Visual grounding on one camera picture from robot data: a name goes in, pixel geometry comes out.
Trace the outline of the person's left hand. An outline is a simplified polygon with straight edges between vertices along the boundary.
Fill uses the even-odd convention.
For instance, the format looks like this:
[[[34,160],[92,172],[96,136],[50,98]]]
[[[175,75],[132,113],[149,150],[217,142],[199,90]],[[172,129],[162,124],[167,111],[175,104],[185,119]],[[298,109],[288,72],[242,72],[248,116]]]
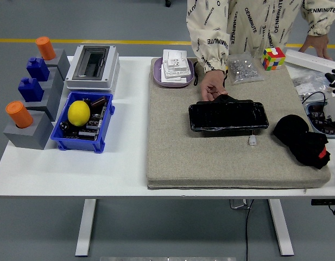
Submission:
[[[304,53],[309,47],[313,47],[316,51],[317,57],[332,60],[327,52],[328,43],[329,39],[327,34],[321,36],[307,35],[305,42],[299,49],[299,52]]]

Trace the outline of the person's right hand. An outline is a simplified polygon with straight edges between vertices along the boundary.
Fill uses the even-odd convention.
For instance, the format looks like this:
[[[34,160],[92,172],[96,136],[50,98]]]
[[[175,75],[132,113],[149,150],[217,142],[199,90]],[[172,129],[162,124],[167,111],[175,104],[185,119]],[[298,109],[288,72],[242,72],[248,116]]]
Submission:
[[[227,95],[228,92],[223,86],[224,72],[221,70],[212,70],[205,73],[200,83],[200,92],[203,101],[213,101],[219,95]]]

